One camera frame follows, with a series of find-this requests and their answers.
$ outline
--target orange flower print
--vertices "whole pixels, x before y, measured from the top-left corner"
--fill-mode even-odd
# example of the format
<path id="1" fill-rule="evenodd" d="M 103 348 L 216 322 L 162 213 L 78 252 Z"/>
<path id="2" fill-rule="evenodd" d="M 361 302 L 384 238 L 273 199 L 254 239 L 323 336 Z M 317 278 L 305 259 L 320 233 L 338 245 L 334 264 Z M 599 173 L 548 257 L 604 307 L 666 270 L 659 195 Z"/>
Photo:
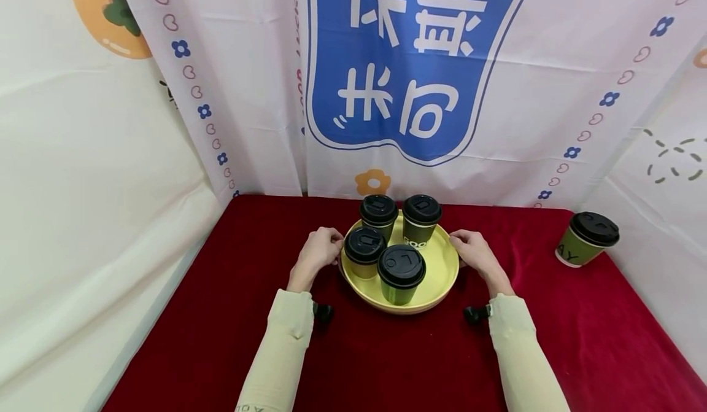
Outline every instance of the orange flower print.
<path id="1" fill-rule="evenodd" d="M 693 62 L 697 68 L 707 68 L 707 49 L 703 49 L 695 55 Z"/>
<path id="2" fill-rule="evenodd" d="M 369 169 L 355 176 L 355 188 L 361 195 L 385 194 L 390 187 L 390 176 L 382 169 Z"/>

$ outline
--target sleeve cuff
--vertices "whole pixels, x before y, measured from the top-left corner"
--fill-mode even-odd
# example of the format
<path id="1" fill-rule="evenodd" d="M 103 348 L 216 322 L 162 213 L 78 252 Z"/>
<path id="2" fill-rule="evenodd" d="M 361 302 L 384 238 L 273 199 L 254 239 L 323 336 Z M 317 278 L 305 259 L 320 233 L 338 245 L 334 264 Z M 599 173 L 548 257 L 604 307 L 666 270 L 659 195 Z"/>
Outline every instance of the sleeve cuff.
<path id="1" fill-rule="evenodd" d="M 535 334 L 535 324 L 525 300 L 515 295 L 498 294 L 490 301 L 490 333 L 508 337 L 515 333 Z"/>
<path id="2" fill-rule="evenodd" d="M 314 327 L 313 308 L 312 295 L 309 292 L 288 292 L 279 289 L 267 317 L 268 327 L 278 325 L 296 339 L 310 336 Z"/>

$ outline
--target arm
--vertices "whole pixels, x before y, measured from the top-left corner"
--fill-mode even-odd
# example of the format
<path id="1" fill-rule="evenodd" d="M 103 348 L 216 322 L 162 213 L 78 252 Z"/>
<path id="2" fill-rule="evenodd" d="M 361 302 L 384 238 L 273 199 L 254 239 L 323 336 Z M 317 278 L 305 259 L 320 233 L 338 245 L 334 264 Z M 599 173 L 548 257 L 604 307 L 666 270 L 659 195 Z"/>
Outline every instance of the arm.
<path id="1" fill-rule="evenodd" d="M 317 273 L 335 264 L 343 237 L 334 228 L 311 232 L 290 271 L 287 290 L 278 290 L 265 336 L 238 397 L 236 412 L 290 412 L 312 337 L 312 287 Z"/>
<path id="2" fill-rule="evenodd" d="M 292 410 L 312 336 L 312 295 L 278 290 L 267 323 L 238 397 L 236 412 Z"/>
<path id="3" fill-rule="evenodd" d="M 489 329 L 510 412 L 569 411 L 535 325 L 520 297 L 498 294 L 490 301 Z"/>
<path id="4" fill-rule="evenodd" d="M 510 412 L 569 411 L 557 378 L 535 337 L 525 301 L 516 296 L 506 272 L 479 232 L 452 232 L 462 264 L 476 269 L 489 288 L 489 330 L 498 356 L 501 384 Z"/>

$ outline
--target orange fruit print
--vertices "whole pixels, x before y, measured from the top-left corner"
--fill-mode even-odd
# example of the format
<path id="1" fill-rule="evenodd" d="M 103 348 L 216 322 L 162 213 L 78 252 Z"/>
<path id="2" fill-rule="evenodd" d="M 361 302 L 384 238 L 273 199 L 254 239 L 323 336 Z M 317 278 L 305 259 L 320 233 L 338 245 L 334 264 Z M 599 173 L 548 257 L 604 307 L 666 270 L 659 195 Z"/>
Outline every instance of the orange fruit print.
<path id="1" fill-rule="evenodd" d="M 125 0 L 74 0 L 74 6 L 83 25 L 104 48 L 124 58 L 152 57 Z"/>

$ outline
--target person's left hand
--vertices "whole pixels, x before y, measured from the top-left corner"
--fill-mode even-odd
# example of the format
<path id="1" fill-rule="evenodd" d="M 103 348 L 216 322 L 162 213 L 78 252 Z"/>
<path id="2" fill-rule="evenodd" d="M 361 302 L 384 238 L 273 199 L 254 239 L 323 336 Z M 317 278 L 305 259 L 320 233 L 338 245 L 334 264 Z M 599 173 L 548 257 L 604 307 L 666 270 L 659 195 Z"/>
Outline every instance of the person's left hand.
<path id="1" fill-rule="evenodd" d="M 310 232 L 299 252 L 297 263 L 290 271 L 287 291 L 305 292 L 312 288 L 317 273 L 326 265 L 335 264 L 344 245 L 344 236 L 334 228 L 320 227 Z"/>

